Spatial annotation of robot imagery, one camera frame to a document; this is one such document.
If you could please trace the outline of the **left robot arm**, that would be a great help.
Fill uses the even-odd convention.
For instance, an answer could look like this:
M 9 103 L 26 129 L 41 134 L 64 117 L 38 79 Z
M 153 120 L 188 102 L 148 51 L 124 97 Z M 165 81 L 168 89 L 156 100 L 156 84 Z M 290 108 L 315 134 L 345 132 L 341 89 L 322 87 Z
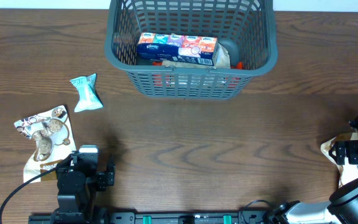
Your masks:
M 104 171 L 98 170 L 99 150 L 84 145 L 58 163 L 56 169 L 59 207 L 52 212 L 50 223 L 109 223 L 110 214 L 95 205 L 97 192 L 114 185 L 116 166 L 110 154 Z

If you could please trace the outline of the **beige paper pouch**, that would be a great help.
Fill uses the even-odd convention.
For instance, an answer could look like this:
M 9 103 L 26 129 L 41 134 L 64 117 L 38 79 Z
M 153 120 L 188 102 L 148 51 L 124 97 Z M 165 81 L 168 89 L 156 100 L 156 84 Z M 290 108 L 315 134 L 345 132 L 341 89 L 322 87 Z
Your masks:
M 161 66 L 181 68 L 230 68 L 227 49 L 215 37 L 184 35 L 178 55 Z

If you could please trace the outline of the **teal wipes packet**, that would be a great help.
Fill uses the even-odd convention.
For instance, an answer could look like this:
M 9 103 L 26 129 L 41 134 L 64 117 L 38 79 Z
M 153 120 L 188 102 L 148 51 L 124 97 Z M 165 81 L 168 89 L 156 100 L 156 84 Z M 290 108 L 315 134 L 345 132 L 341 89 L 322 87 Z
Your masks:
M 81 76 L 70 80 L 70 83 L 77 89 L 79 101 L 75 106 L 74 112 L 79 113 L 84 110 L 97 110 L 103 107 L 101 100 L 96 94 L 97 74 Z

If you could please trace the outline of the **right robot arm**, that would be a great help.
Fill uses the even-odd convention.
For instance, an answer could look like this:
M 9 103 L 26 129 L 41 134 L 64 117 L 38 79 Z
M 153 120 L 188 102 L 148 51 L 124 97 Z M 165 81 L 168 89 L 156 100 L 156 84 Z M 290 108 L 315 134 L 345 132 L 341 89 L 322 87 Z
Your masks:
M 336 140 L 328 157 L 342 167 L 358 171 L 358 117 L 350 122 L 357 139 Z M 265 223 L 358 223 L 358 178 L 342 185 L 323 203 L 284 203 L 264 218 Z

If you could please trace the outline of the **cream brown snack bag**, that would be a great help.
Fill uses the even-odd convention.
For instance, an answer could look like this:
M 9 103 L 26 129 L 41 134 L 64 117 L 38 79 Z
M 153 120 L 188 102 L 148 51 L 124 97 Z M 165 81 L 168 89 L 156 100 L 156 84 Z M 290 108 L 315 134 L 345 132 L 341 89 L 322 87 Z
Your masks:
M 353 165 L 349 163 L 348 157 L 346 155 L 345 164 L 344 165 L 337 165 L 334 160 L 329 156 L 328 151 L 331 149 L 333 144 L 336 141 L 345 141 L 346 146 L 348 147 L 348 143 L 351 140 L 357 140 L 357 133 L 346 133 L 340 134 L 324 143 L 320 146 L 321 152 L 333 163 L 336 165 L 339 171 L 339 183 L 338 186 L 342 187 L 353 180 L 358 178 L 358 164 Z

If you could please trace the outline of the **orange brown snack bar pack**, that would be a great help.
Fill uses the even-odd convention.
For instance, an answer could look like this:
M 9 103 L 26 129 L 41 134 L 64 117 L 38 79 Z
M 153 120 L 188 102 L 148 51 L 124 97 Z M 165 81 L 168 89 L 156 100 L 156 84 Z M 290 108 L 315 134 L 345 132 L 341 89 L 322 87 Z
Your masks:
M 161 75 L 152 75 L 154 86 L 162 86 L 162 76 Z M 235 88 L 235 86 L 239 83 L 240 77 L 234 77 L 231 78 L 231 81 L 229 82 L 229 88 Z M 229 80 L 228 77 L 218 78 L 217 80 L 217 86 L 219 88 L 222 88 L 226 82 Z M 208 76 L 203 81 L 203 86 L 205 88 L 212 87 L 214 82 L 213 76 Z M 175 80 L 175 77 L 173 75 L 166 75 L 165 76 L 165 83 L 167 87 L 174 87 L 176 84 L 180 85 L 181 87 L 189 85 L 190 88 L 195 88 L 196 86 L 201 85 L 201 76 L 200 75 L 194 75 L 190 78 L 190 81 L 188 81 L 188 78 L 184 75 L 179 75 L 178 80 Z

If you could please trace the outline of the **Kleenex tissue multipack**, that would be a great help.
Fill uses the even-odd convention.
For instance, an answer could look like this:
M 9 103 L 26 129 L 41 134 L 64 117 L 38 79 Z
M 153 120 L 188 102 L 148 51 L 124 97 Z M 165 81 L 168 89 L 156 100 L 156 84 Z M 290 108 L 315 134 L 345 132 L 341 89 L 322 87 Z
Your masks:
M 172 60 L 178 55 L 184 35 L 156 34 L 143 32 L 137 43 L 137 53 L 140 58 L 147 60 Z

